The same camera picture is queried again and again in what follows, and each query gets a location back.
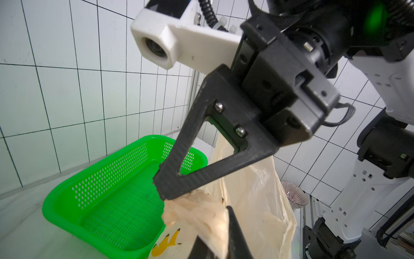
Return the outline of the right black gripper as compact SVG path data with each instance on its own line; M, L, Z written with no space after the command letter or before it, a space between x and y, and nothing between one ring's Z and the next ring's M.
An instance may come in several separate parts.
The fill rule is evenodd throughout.
M232 64L259 108L259 122L280 146L303 142L320 126L353 116L328 80L350 47L351 22L339 1L302 1L296 15L273 15L249 2L251 17Z

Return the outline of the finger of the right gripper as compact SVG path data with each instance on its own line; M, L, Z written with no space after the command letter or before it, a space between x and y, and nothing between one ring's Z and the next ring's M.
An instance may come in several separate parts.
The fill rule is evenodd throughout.
M260 109L238 86L226 65L205 76L175 143L153 184L163 201L173 200L239 169L273 156L279 144L260 123ZM192 147L200 148L209 164L184 172Z

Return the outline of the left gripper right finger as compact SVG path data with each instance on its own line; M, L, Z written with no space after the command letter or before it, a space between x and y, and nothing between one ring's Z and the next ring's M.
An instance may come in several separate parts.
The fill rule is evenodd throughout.
M233 208L227 206L226 209L229 213L229 258L253 259Z

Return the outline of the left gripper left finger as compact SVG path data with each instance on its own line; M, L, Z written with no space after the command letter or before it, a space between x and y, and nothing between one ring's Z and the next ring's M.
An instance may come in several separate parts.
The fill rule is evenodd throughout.
M188 259L214 259L214 253L198 236L195 240L193 248L188 256Z

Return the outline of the plain beige plastic bag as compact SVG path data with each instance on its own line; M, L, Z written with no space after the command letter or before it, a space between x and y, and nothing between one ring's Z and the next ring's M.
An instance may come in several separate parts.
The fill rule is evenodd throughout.
M165 201L166 229L151 259L187 259L196 238L229 259L229 213L235 212L253 259L289 259L297 222L272 157Z

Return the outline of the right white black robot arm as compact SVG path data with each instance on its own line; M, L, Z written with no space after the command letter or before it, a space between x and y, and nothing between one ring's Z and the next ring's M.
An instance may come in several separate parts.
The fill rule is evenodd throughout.
M347 57L386 107L358 138L353 178L330 212L305 231L308 259L353 259L362 222L414 176L413 1L253 1L231 66L209 73L153 183L172 200L279 148L308 140L327 116L347 109L329 82Z

